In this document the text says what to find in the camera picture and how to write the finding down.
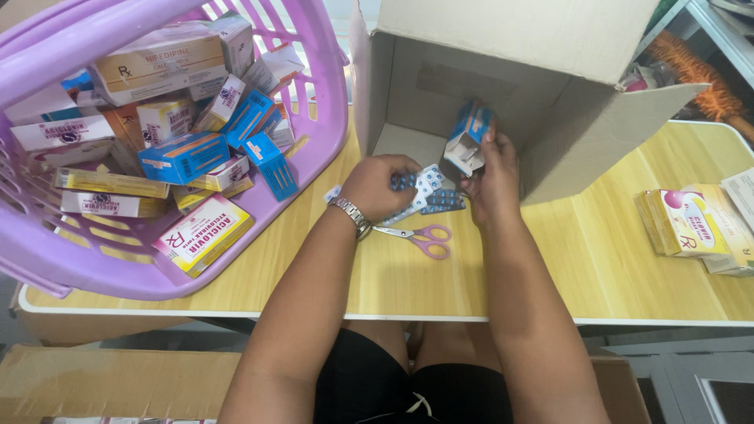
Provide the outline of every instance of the scissors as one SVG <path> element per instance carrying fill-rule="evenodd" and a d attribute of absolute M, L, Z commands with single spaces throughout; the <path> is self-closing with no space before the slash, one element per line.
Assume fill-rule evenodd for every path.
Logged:
<path fill-rule="evenodd" d="M 429 256 L 430 258 L 445 259 L 448 256 L 450 256 L 450 247 L 448 247 L 447 244 L 443 243 L 443 241 L 450 240 L 453 234 L 450 232 L 450 229 L 448 229 L 445 226 L 433 224 L 431 226 L 427 226 L 422 229 L 415 229 L 413 231 L 408 230 L 408 229 L 395 229 L 395 228 L 377 227 L 377 226 L 373 228 L 379 232 L 383 232 L 390 235 L 396 235 L 401 238 L 407 238 L 413 244 L 416 244 L 417 246 L 419 246 L 421 251 L 424 252 L 425 255 Z M 436 235 L 432 234 L 433 229 L 443 230 L 444 232 L 448 234 L 448 236 L 445 238 L 439 238 Z M 422 237 L 429 238 L 429 240 L 428 241 L 419 240 L 418 238 L 414 237 L 414 235 L 420 235 Z M 445 251 L 445 253 L 441 255 L 436 255 L 429 251 L 430 246 L 440 246 Z"/>

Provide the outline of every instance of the orange brush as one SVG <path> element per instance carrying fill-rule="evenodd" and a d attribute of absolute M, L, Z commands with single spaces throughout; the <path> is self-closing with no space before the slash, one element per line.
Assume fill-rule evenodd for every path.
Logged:
<path fill-rule="evenodd" d="M 741 117 L 743 103 L 734 96 L 720 74 L 710 64 L 693 54 L 678 37 L 663 30 L 647 47 L 656 60 L 670 65 L 681 82 L 706 82 L 711 86 L 694 98 L 694 103 L 709 118 L 729 124 L 754 142 L 754 126 Z"/>

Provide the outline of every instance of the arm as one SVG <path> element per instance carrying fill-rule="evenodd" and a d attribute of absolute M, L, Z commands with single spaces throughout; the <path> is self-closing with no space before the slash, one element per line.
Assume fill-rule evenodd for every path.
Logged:
<path fill-rule="evenodd" d="M 521 217 L 516 152 L 485 135 L 485 172 L 461 185 L 485 242 L 489 326 L 516 422 L 609 422 L 573 319 Z"/>
<path fill-rule="evenodd" d="M 359 163 L 341 196 L 368 220 L 407 206 L 413 188 L 390 190 L 390 175 L 419 166 L 406 156 Z M 317 377 L 345 314 L 356 226 L 328 207 L 277 283 L 231 381 L 220 422 L 311 422 Z"/>

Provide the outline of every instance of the hand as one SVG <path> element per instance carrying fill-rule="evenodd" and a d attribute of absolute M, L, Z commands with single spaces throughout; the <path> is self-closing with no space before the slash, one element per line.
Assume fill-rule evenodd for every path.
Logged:
<path fill-rule="evenodd" d="M 520 218 L 518 161 L 516 148 L 503 133 L 482 137 L 484 168 L 471 178 L 461 175 L 461 188 L 471 197 L 471 207 L 477 223 L 484 227 L 500 228 L 507 220 Z"/>
<path fill-rule="evenodd" d="M 421 172 L 421 166 L 404 155 L 380 155 L 365 158 L 351 171 L 340 195 L 354 206 L 370 222 L 380 221 L 411 204 L 416 188 L 406 187 L 396 192 L 390 189 L 390 177 L 394 172 Z"/>

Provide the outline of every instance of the forearm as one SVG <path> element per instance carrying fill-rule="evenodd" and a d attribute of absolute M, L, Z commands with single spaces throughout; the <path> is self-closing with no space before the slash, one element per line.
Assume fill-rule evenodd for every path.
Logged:
<path fill-rule="evenodd" d="M 252 409 L 277 409 L 257 405 L 264 402 L 283 403 L 279 406 L 292 414 L 290 419 L 311 419 L 315 383 L 345 313 L 355 246 L 351 218 L 328 207 L 254 327 L 223 404 L 226 422 L 249 419 L 244 414 Z"/>
<path fill-rule="evenodd" d="M 485 248 L 489 320 L 514 412 L 530 417 L 534 408 L 543 417 L 550 409 L 540 405 L 546 399 L 552 406 L 563 401 L 562 412 L 577 407 L 583 413 L 590 405 L 587 410 L 601 417 L 586 349 L 534 238 L 519 214 L 499 222 Z"/>

